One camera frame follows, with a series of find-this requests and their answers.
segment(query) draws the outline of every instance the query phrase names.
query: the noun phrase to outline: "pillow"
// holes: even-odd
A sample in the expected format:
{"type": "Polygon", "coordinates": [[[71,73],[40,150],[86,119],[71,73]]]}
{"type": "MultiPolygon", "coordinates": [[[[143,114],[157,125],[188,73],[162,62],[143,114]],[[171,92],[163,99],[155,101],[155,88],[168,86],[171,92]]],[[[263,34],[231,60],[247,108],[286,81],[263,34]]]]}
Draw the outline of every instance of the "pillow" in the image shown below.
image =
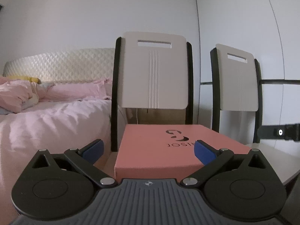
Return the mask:
{"type": "Polygon", "coordinates": [[[44,98],[46,96],[49,86],[45,87],[45,85],[43,84],[39,85],[35,82],[31,82],[30,85],[31,85],[32,92],[36,94],[39,97],[39,99],[44,98]]]}
{"type": "Polygon", "coordinates": [[[16,76],[16,75],[12,75],[12,76],[7,76],[6,78],[8,78],[10,80],[28,80],[29,82],[35,82],[35,83],[39,83],[40,82],[40,80],[38,78],[29,77],[29,76],[16,76]]]}
{"type": "MultiPolygon", "coordinates": [[[[33,94],[33,96],[30,99],[28,99],[28,101],[25,101],[22,103],[21,109],[25,110],[29,107],[33,107],[34,105],[38,104],[38,99],[39,99],[39,97],[36,94],[33,94]]],[[[13,113],[13,112],[6,110],[3,107],[0,107],[0,115],[7,115],[10,113],[13,113]]]]}
{"type": "Polygon", "coordinates": [[[48,88],[46,96],[40,101],[71,101],[84,98],[110,99],[105,89],[105,80],[83,84],[56,84],[48,88]]]}
{"type": "Polygon", "coordinates": [[[53,82],[45,82],[40,84],[41,87],[43,87],[46,91],[51,87],[54,86],[53,82]]]}
{"type": "Polygon", "coordinates": [[[14,113],[20,113],[22,103],[32,98],[33,92],[29,81],[17,80],[0,85],[0,107],[14,113]]]}

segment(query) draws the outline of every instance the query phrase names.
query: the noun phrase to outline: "quilted headboard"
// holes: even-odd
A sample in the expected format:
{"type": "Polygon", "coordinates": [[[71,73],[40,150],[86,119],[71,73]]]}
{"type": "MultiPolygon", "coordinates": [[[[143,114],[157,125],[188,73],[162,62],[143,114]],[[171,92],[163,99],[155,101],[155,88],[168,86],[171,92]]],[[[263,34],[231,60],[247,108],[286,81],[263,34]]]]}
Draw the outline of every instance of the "quilted headboard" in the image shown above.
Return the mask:
{"type": "Polygon", "coordinates": [[[5,64],[3,76],[30,76],[41,82],[113,78],[114,48],[43,53],[5,64]]]}

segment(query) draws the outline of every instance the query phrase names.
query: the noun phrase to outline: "ribbed gray surface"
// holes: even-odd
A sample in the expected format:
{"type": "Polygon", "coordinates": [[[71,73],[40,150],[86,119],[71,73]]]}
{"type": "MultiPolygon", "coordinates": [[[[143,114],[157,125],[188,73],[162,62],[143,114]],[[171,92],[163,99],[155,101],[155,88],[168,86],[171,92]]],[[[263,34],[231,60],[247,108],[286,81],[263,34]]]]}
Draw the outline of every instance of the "ribbed gray surface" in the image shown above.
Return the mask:
{"type": "Polygon", "coordinates": [[[174,179],[125,179],[103,189],[75,216],[35,221],[20,216],[13,225],[283,225],[275,218],[256,223],[232,221],[212,211],[197,190],[179,187],[174,179]]]}

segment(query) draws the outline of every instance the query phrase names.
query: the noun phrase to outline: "bed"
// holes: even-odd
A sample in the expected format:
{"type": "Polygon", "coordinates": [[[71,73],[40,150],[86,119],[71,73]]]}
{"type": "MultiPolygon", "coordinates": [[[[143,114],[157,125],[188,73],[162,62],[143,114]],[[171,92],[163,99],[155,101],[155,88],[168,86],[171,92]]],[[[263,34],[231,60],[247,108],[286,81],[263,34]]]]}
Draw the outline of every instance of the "bed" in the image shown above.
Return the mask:
{"type": "MultiPolygon", "coordinates": [[[[45,53],[6,63],[3,76],[37,77],[42,83],[94,82],[112,78],[113,59],[114,49],[45,53]]],[[[105,88],[111,94],[111,85],[105,88]]],[[[0,224],[8,224],[17,216],[11,189],[39,149],[63,153],[102,139],[104,154],[95,166],[110,173],[116,158],[110,150],[110,114],[110,100],[86,98],[39,102],[21,113],[0,115],[0,224]]],[[[126,123],[126,113],[119,108],[118,145],[126,123]]]]}

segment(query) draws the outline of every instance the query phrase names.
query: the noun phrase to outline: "pink box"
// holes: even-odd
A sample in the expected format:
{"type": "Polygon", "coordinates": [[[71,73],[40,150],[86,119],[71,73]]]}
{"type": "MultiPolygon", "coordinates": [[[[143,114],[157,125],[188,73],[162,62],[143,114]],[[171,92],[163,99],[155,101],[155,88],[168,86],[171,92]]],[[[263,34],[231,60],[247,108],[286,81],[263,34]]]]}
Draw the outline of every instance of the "pink box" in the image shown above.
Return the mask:
{"type": "Polygon", "coordinates": [[[169,179],[180,182],[203,164],[194,143],[203,140],[215,149],[247,154],[249,147],[202,125],[128,124],[115,163],[115,178],[169,179]]]}

